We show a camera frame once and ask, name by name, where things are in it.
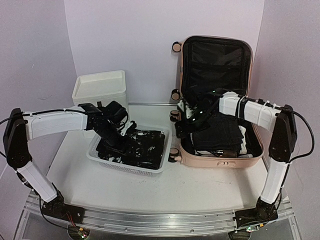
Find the white perforated plastic basket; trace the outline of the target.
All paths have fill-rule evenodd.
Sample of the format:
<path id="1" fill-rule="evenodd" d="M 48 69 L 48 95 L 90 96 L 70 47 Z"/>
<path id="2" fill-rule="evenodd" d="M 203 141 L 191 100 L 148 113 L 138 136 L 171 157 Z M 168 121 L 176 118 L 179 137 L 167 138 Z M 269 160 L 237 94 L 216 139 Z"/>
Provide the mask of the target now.
<path id="1" fill-rule="evenodd" d="M 139 124 L 125 135 L 131 140 L 131 155 L 107 149 L 99 135 L 91 140 L 86 156 L 103 167 L 154 177 L 163 172 L 172 144 L 172 129 L 163 125 Z"/>

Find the black white patterned garment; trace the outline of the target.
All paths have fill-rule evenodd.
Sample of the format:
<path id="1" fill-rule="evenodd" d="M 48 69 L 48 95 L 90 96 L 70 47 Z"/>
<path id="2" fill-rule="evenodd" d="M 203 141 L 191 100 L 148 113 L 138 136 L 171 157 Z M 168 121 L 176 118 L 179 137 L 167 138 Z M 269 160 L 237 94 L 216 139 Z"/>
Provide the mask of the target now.
<path id="1" fill-rule="evenodd" d="M 125 154 L 112 151 L 104 139 L 95 150 L 98 158 L 121 165 L 158 170 L 161 166 L 166 135 L 158 130 L 134 129 L 127 133 L 128 151 Z"/>

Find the black jeans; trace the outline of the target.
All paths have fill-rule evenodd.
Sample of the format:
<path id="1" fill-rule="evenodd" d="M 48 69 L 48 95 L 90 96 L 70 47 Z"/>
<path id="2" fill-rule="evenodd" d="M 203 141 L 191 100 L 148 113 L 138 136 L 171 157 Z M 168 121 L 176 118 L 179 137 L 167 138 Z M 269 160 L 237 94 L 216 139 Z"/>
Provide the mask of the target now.
<path id="1" fill-rule="evenodd" d="M 244 136 L 239 128 L 237 118 L 218 113 L 208 118 L 207 123 L 209 128 L 192 134 L 191 141 L 196 151 L 240 152 Z"/>

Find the white plastic drawer unit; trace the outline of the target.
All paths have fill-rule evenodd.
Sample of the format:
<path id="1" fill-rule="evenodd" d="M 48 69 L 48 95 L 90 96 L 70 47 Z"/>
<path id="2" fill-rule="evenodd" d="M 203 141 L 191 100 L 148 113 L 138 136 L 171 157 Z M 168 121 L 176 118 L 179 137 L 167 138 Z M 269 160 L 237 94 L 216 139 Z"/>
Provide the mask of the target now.
<path id="1" fill-rule="evenodd" d="M 104 107 L 116 101 L 128 112 L 125 71 L 115 70 L 79 76 L 75 82 L 72 100 L 75 106 L 85 103 L 97 106 L 100 102 Z"/>

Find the pink hard-shell suitcase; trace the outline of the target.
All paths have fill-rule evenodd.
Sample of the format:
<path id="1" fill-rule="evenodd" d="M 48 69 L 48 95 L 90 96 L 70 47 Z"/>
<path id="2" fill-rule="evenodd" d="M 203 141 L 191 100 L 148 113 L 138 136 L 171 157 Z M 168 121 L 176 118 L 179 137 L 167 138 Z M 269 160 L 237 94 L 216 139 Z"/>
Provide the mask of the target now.
<path id="1" fill-rule="evenodd" d="M 183 42 L 174 42 L 172 50 L 180 53 L 179 88 L 172 90 L 171 98 L 177 103 L 184 99 L 196 107 L 190 118 L 208 121 L 212 115 L 221 114 L 214 104 L 213 94 L 233 91 L 246 96 L 250 85 L 252 49 L 244 41 L 213 36 L 191 36 Z M 262 140 L 256 127 L 235 117 L 238 125 L 246 128 L 246 148 L 252 158 L 223 158 L 215 155 L 197 155 L 192 143 L 192 134 L 178 138 L 179 146 L 170 150 L 169 161 L 181 162 L 196 168 L 249 168 L 254 166 L 264 153 Z M 178 110 L 171 111 L 170 120 L 186 119 Z"/>

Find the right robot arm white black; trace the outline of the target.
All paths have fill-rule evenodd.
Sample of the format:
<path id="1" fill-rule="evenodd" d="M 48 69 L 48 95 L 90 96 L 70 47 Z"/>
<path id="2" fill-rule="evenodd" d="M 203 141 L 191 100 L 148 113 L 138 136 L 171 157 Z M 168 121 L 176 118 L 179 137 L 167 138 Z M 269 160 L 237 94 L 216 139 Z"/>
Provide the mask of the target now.
<path id="1" fill-rule="evenodd" d="M 238 231 L 249 231 L 275 221 L 298 138 L 293 108 L 252 99 L 233 91 L 214 90 L 206 93 L 195 107 L 180 100 L 177 109 L 181 118 L 175 124 L 175 130 L 180 139 L 206 129 L 209 117 L 215 113 L 247 121 L 272 134 L 268 147 L 269 167 L 260 197 L 254 208 L 237 210 L 234 220 Z"/>

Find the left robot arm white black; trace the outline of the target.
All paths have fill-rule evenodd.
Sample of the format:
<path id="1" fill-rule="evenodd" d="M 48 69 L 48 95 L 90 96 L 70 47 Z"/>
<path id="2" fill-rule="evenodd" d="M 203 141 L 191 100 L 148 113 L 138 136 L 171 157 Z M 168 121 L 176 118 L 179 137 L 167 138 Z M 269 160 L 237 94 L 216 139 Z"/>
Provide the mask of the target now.
<path id="1" fill-rule="evenodd" d="M 22 184 L 38 195 L 42 215 L 80 223 L 84 208 L 65 203 L 62 193 L 36 165 L 28 143 L 58 133 L 94 131 L 106 142 L 107 149 L 128 155 L 129 140 L 121 134 L 128 119 L 126 108 L 116 101 L 107 106 L 81 103 L 38 112 L 23 112 L 15 108 L 8 118 L 0 122 L 6 125 L 2 155 Z"/>

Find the white blue print t-shirt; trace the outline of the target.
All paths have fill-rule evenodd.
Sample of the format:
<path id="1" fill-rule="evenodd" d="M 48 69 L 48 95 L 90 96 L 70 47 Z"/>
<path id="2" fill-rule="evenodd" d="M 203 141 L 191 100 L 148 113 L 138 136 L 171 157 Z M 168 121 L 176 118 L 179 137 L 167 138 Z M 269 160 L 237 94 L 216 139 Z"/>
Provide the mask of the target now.
<path id="1" fill-rule="evenodd" d="M 249 151 L 247 150 L 247 143 L 246 143 L 246 138 L 245 138 L 245 133 L 246 133 L 246 128 L 239 125 L 238 126 L 240 131 L 241 131 L 241 134 L 243 136 L 242 138 L 242 143 L 241 143 L 241 150 L 239 152 L 239 156 L 238 158 L 252 158 L 253 155 L 251 153 L 249 153 Z M 199 156 L 217 156 L 217 154 L 213 153 L 212 151 L 206 151 L 206 150 L 196 150 L 195 153 Z"/>

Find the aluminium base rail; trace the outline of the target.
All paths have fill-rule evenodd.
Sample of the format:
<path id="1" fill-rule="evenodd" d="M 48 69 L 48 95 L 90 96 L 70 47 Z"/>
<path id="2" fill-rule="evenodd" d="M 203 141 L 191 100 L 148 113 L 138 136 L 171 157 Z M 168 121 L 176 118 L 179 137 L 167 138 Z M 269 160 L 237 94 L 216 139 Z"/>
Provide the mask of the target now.
<path id="1" fill-rule="evenodd" d="M 300 240 L 302 238 L 291 202 L 287 198 L 277 204 L 277 216 L 261 224 L 256 224 L 252 220 L 243 224 L 244 218 L 240 216 L 239 211 L 235 210 L 146 213 L 87 207 L 82 208 L 79 212 L 72 211 L 72 218 L 60 219 L 47 214 L 42 216 L 47 212 L 45 208 L 40 210 L 42 204 L 39 197 L 31 191 L 13 237 L 15 240 L 22 239 L 26 233 L 27 224 L 31 221 L 32 214 L 39 216 L 42 221 L 54 222 L 56 227 L 76 224 L 90 230 L 132 236 L 210 236 L 246 230 L 257 234 L 265 233 L 273 240 Z"/>

